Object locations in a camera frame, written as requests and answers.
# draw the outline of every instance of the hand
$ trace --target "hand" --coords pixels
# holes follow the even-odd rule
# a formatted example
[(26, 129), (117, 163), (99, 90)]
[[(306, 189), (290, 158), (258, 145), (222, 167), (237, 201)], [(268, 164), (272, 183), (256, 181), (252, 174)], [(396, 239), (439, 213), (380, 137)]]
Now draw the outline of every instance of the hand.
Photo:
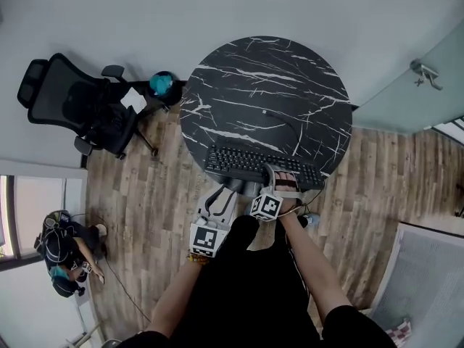
[(93, 271), (97, 276), (104, 277), (103, 271), (102, 271), (102, 269), (101, 269), (98, 265), (95, 265), (95, 267), (92, 267), (92, 271)]
[[(279, 173), (274, 173), (275, 174), (275, 179), (284, 179), (287, 181), (296, 181), (295, 177), (292, 174), (285, 173), (285, 172), (279, 172)], [(293, 191), (295, 192), (297, 189), (294, 187), (289, 187), (289, 186), (275, 186), (276, 191)], [(293, 209), (295, 205), (297, 204), (297, 199), (283, 199), (280, 214), (286, 213), (289, 210)]]

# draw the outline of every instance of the bracelet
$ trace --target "bracelet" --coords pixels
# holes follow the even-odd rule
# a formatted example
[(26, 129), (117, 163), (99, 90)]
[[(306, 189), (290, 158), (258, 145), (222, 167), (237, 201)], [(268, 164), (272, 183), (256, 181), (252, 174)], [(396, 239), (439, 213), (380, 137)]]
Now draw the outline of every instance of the bracelet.
[(203, 255), (194, 253), (190, 253), (189, 255), (187, 255), (187, 259), (189, 262), (199, 263), (200, 265), (206, 265), (210, 262), (209, 257), (204, 257)]

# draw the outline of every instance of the black office chair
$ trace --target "black office chair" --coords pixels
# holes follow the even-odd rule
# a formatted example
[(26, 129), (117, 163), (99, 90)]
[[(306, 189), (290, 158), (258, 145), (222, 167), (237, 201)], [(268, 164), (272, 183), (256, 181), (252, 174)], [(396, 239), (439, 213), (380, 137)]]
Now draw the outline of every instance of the black office chair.
[(106, 66), (102, 76), (92, 78), (80, 71), (63, 54), (50, 60), (33, 60), (22, 79), (17, 98), (28, 109), (28, 119), (35, 124), (58, 125), (75, 131), (75, 148), (84, 155), (95, 149), (106, 149), (120, 160), (124, 150), (136, 134), (149, 148), (152, 156), (158, 150), (140, 133), (137, 123), (157, 109), (137, 114), (132, 106), (125, 108), (120, 100), (134, 87), (140, 95), (140, 84), (123, 79), (124, 68)]

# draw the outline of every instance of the black keyboard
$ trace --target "black keyboard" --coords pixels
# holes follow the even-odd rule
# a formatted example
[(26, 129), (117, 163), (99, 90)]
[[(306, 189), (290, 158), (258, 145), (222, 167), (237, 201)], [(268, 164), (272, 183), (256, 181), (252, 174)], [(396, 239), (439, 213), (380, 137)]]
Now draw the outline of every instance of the black keyboard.
[(270, 149), (255, 149), (236, 142), (217, 141), (210, 144), (204, 169), (208, 173), (257, 183), (269, 181), (264, 164), (269, 163), (295, 172), (303, 191), (323, 189), (319, 169), (301, 157), (289, 156)]

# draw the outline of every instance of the black clothing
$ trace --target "black clothing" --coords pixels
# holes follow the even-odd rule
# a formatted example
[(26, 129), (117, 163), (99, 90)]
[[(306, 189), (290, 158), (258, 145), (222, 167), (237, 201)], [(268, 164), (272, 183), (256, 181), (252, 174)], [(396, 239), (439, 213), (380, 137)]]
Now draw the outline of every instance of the black clothing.
[(48, 260), (47, 265), (64, 265), (71, 270), (74, 262), (77, 262), (78, 265), (82, 264), (85, 257), (80, 253), (74, 237), (81, 237), (92, 253), (99, 248), (99, 229), (95, 225), (84, 227), (79, 223), (69, 222), (61, 223), (60, 228), (66, 231), (66, 235), (63, 237), (50, 235), (46, 246), (47, 254), (60, 254), (59, 258), (63, 259), (63, 261), (50, 262), (46, 258), (46, 261)]
[(309, 294), (278, 222), (269, 249), (247, 251), (259, 228), (237, 218), (217, 257), (205, 265), (171, 339), (143, 332), (119, 347), (251, 346), (394, 348), (372, 320), (349, 306), (332, 310), (323, 338), (307, 314)]

